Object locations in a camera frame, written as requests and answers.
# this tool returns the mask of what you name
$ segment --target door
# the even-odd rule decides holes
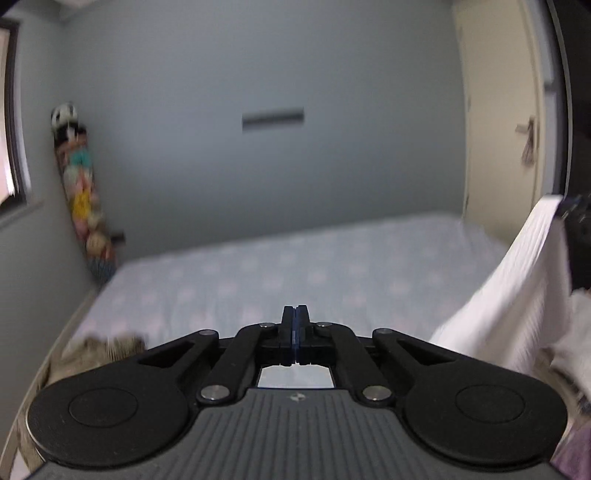
[[[521,0],[454,3],[466,95],[465,216],[509,243],[537,200],[543,158],[537,47],[526,8]],[[528,143],[531,155],[524,155]]]

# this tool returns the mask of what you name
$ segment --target window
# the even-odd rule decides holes
[[[18,23],[0,18],[0,215],[25,201],[14,128]]]

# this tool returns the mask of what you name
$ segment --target stuffed toy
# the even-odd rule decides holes
[[[105,284],[117,269],[115,249],[95,191],[86,128],[78,123],[78,112],[72,103],[53,109],[51,129],[76,236],[84,247],[94,278],[99,284]]]

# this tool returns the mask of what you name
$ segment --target purple fabric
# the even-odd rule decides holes
[[[552,464],[572,480],[591,479],[591,426],[573,433]]]

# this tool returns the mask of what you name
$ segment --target panda plush toy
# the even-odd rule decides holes
[[[71,102],[62,103],[60,106],[56,106],[51,112],[51,128],[54,132],[57,132],[60,127],[77,122],[78,112]]]

